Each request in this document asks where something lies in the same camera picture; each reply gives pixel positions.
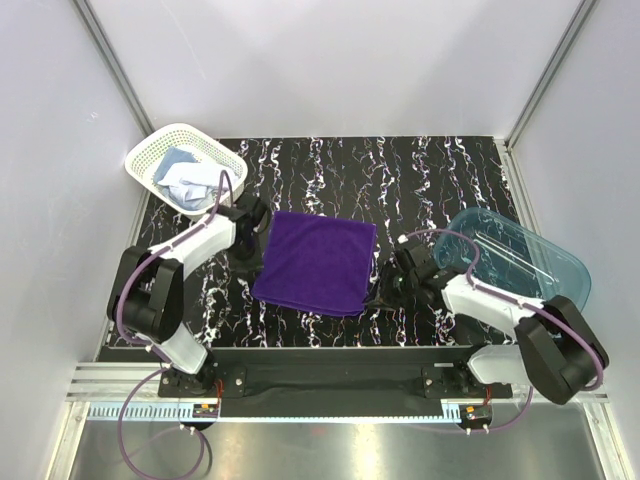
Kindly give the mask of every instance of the clear plastic container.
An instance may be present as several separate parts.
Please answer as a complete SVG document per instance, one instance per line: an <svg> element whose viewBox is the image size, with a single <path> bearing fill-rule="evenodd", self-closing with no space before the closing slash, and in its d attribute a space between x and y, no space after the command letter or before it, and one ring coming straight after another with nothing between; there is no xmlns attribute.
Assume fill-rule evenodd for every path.
<svg viewBox="0 0 640 480"><path fill-rule="evenodd" d="M447 227L470 237L480 247L474 276L519 295L549 300L569 298L579 310L591 291L584 264L570 253L503 216L483 208L460 212ZM433 249L440 266L466 269L474 252L468 242L442 234Z"/></svg>

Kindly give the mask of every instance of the black patterned table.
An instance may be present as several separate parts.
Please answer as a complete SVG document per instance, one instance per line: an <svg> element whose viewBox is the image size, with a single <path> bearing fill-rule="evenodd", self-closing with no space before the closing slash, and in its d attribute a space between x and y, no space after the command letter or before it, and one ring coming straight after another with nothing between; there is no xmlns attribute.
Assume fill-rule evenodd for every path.
<svg viewBox="0 0 640 480"><path fill-rule="evenodd" d="M245 191L259 195L273 210L375 223L374 279L403 233L445 227L472 206L516 219L490 137L274 138L222 143L249 166ZM188 219L151 196L138 245L168 240L188 225ZM213 347L455 343L458 319L439 311L408 305L396 312L328 317L267 305L254 300L250 288L251 278L230 271L224 252L216 255L186 281L185 323L199 340ZM477 324L474 329L480 332L474 343L504 340ZM112 330L104 348L125 346Z"/></svg>

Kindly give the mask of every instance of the purple towel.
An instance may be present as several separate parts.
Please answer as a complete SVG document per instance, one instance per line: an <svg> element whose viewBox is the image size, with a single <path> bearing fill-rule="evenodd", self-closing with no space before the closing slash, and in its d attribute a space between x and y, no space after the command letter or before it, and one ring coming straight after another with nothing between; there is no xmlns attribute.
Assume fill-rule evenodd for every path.
<svg viewBox="0 0 640 480"><path fill-rule="evenodd" d="M276 212L264 253L264 271L252 294L297 310L357 315L364 310L376 226Z"/></svg>

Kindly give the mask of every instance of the white basket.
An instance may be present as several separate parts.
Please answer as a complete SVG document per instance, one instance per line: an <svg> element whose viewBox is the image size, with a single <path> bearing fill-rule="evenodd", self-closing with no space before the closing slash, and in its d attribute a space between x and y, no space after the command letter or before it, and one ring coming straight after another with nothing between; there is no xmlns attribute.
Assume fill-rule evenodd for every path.
<svg viewBox="0 0 640 480"><path fill-rule="evenodd" d="M165 197L158 186L153 183L160 162L169 147L185 150L196 158L198 162L213 162L224 165L233 170L238 181L233 185L233 198L237 199L244 191L244 181L247 178L247 164L245 161L213 138L184 123L174 123L152 133L140 142L125 159L124 166L129 175L140 182L156 197L166 202L171 208L189 218L202 217L208 208L201 210L185 210ZM220 203L230 206L229 192L223 193Z"/></svg>

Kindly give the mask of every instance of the stainless steel surface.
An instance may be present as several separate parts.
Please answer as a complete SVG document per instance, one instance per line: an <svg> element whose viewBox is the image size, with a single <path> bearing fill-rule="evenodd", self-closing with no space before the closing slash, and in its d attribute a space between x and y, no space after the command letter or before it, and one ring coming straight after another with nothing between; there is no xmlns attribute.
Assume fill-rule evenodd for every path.
<svg viewBox="0 0 640 480"><path fill-rule="evenodd" d="M515 161L513 152L507 148L505 141L502 139L496 139L495 144L496 148L498 149L498 154L500 155L502 171L504 172L504 176L507 180L507 185L509 185L509 191L511 192L513 204L516 207L518 221L523 227L528 228L532 232L540 234L538 222L533 213L531 199L529 198L529 194L524 185L522 173L518 168L518 164Z"/></svg>
<svg viewBox="0 0 640 480"><path fill-rule="evenodd" d="M496 423L514 415L500 405ZM129 450L173 424L127 423ZM194 479L604 479L579 405L534 405L513 430L446 435L410 425L219 424L205 431L213 463ZM183 432L134 457L148 474L179 476L198 441ZM136 478L120 461L114 422L87 422L70 478Z"/></svg>
<svg viewBox="0 0 640 480"><path fill-rule="evenodd" d="M527 100L522 113L520 113L518 120L516 120L511 132L505 139L510 149L514 148L516 143L518 143L518 139L522 135L523 130L527 126L527 123L529 123L529 120L540 103L540 100L542 100L547 88L549 88L549 85L553 81L558 69L562 66L567 54L571 50L571 46L575 42L576 38L578 38L578 34L582 30L582 27L585 25L589 15L597 3L598 0L582 0L580 5L578 5L578 8L562 35L558 46L554 50L549 62L542 72L540 80L538 80L538 83L533 89L529 100Z"/></svg>

